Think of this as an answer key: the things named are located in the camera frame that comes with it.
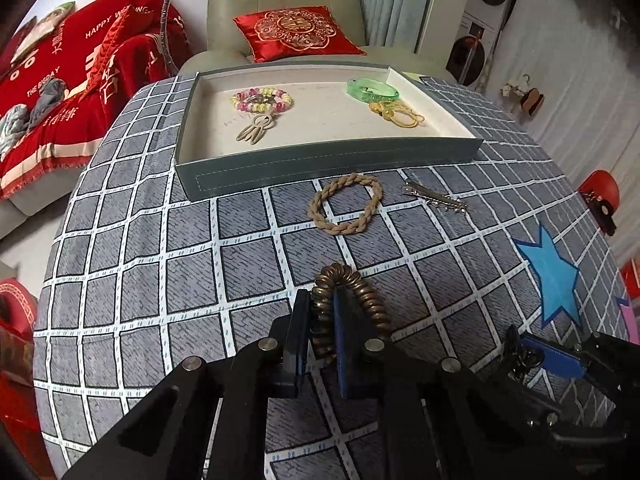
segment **light blue star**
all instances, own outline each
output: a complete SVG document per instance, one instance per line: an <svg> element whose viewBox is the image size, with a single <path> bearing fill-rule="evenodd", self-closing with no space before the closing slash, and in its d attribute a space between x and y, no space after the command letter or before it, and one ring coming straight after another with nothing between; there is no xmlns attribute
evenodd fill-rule
<svg viewBox="0 0 640 480"><path fill-rule="evenodd" d="M514 243L540 279L542 328L548 325L561 310L564 310L574 323L581 327L582 323L574 298L578 267L561 258L553 238L542 224L540 224L539 244L519 240L514 240Z"/></svg>

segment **armchair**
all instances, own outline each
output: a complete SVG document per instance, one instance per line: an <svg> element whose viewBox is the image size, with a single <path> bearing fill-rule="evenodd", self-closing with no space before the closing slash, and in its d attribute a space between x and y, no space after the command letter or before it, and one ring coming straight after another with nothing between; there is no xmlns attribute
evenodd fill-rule
<svg viewBox="0 0 640 480"><path fill-rule="evenodd" d="M193 74L253 62L251 47L236 27L233 18L253 12L302 6L327 6L334 20L349 40L367 53L366 56L297 56L292 62L310 60L356 60L386 64L403 72L431 75L447 80L452 76L444 66L428 56L389 46L367 46L360 0L209 0L207 13L207 50L188 60L180 74Z"/></svg>

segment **metal screw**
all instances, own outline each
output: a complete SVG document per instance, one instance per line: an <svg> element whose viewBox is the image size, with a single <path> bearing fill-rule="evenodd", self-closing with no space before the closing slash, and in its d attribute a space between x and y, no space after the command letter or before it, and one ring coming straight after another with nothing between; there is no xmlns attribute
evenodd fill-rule
<svg viewBox="0 0 640 480"><path fill-rule="evenodd" d="M188 372L193 372L194 370L197 370L198 368L200 368L201 364L202 364L202 359L200 359L198 356L192 355L190 357L187 357L184 361L182 361L182 368L184 368Z"/></svg>
<svg viewBox="0 0 640 480"><path fill-rule="evenodd" d="M382 339L367 339L364 343L364 348L369 352L380 352L385 347L385 342Z"/></svg>
<svg viewBox="0 0 640 480"><path fill-rule="evenodd" d="M462 365L455 357L447 357L442 360L442 369L450 374L455 374L462 370Z"/></svg>
<svg viewBox="0 0 640 480"><path fill-rule="evenodd" d="M556 412L551 412L546 416L546 423L550 426L553 426L556 422L558 422L558 414Z"/></svg>
<svg viewBox="0 0 640 480"><path fill-rule="evenodd" d="M265 352L269 352L271 350L275 350L278 346L278 342L273 337L263 337L258 341L258 348L260 350L264 350Z"/></svg>

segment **red object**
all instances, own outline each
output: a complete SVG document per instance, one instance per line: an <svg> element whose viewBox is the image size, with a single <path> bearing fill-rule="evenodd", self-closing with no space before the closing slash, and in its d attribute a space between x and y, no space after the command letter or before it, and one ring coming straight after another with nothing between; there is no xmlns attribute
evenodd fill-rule
<svg viewBox="0 0 640 480"><path fill-rule="evenodd" d="M0 296L8 307L9 326L23 338L30 339L38 311L35 298L13 278L0 282Z"/></svg>
<svg viewBox="0 0 640 480"><path fill-rule="evenodd" d="M120 16L116 18L113 25L107 31L107 35L102 40L100 50L95 57L94 66L89 72L89 81L84 91L84 95L100 87L102 74L108 70L111 56L116 49L129 38L144 32L153 22L153 13L138 11L133 6L127 6Z"/></svg>
<svg viewBox="0 0 640 480"><path fill-rule="evenodd" d="M11 70L11 60L14 57L15 51L18 49L22 40L27 34L31 32L31 29L35 27L37 18L34 16L27 23L25 23L14 36L6 44L6 47L0 54L0 80Z"/></svg>
<svg viewBox="0 0 640 480"><path fill-rule="evenodd" d="M640 298L640 266L636 259L631 258L622 269L620 269L620 273L625 282L629 299L633 301Z"/></svg>
<svg viewBox="0 0 640 480"><path fill-rule="evenodd" d="M54 480L44 446L32 386L24 386L0 374L0 421L38 478Z"/></svg>
<svg viewBox="0 0 640 480"><path fill-rule="evenodd" d="M24 386L33 386L33 339L23 337L2 319L0 373Z"/></svg>
<svg viewBox="0 0 640 480"><path fill-rule="evenodd" d="M599 196L602 197L611 204L614 212L620 205L620 190L618 189L616 180L611 176L609 171L594 171L580 184L578 191L581 193L592 192L596 198Z"/></svg>
<svg viewBox="0 0 640 480"><path fill-rule="evenodd" d="M2 79L0 114L18 103L32 108L38 90L51 77L62 79L74 95L0 162L0 199L48 171L86 165L131 97L143 86L170 76L159 51L161 7L162 0L97 0L63 20ZM123 13L125 17L118 20ZM181 66L191 51L173 7L167 36L172 57Z"/></svg>
<svg viewBox="0 0 640 480"><path fill-rule="evenodd" d="M325 6L268 10L234 18L262 63L292 56L361 54L342 33Z"/></svg>

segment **plaid tablecloth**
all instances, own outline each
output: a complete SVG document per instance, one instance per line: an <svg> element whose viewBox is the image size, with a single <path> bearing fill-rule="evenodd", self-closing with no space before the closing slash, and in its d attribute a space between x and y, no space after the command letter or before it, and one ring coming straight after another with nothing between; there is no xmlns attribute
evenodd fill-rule
<svg viewBox="0 0 640 480"><path fill-rule="evenodd" d="M435 79L423 87L486 139L475 162L374 173L385 192L379 214L362 234L330 237L305 215L329 179L186 199L172 155L192 84L179 77L138 92L82 174L56 235L33 371L59 476L184 357L225 358L264 336L333 261L376 286L408 354L455 355L480 376L510 324L564 344L592 330L627 338L614 300L622 279L584 203L549 156L478 94ZM406 177L466 201L468 214L403 196ZM361 186L342 190L327 214L356 218L369 199ZM538 242L540 223L580 269L582 330L564 313L541 329L540 286L513 243ZM581 424L601 424L612 407L587 383L542 370L528 384ZM309 363L299 399L270 401L268 479L377 479L380 450L375 406L341 400L332 368Z"/></svg>

